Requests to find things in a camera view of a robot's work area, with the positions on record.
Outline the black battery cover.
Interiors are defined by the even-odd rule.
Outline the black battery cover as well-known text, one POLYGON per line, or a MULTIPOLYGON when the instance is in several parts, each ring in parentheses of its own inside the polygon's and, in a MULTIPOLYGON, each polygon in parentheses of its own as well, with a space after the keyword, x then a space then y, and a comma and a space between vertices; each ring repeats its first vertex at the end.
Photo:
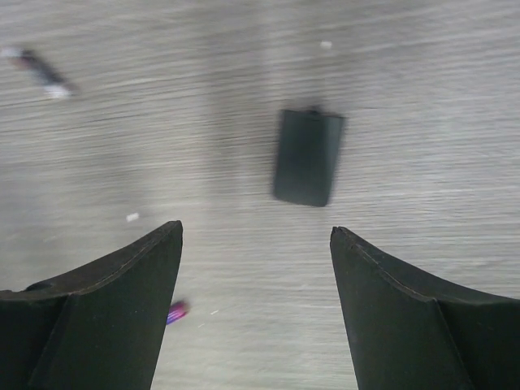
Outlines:
POLYGON ((324 207, 332 193, 348 120, 321 110, 282 110, 273 196, 292 204, 324 207))

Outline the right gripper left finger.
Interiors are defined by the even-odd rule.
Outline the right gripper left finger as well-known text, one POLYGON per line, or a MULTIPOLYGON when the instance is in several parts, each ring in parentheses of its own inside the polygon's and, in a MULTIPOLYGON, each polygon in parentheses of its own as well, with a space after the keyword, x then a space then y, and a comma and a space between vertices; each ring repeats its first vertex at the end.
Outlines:
POLYGON ((148 389, 183 245, 171 221, 97 260, 1 293, 4 389, 148 389))

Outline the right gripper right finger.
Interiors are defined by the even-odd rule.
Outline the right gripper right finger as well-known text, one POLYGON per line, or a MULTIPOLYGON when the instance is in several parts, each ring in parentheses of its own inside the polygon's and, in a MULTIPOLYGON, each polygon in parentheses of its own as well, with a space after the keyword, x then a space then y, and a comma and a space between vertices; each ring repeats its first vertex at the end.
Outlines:
POLYGON ((330 250, 360 389, 518 388, 518 300, 441 279, 344 227, 330 250))

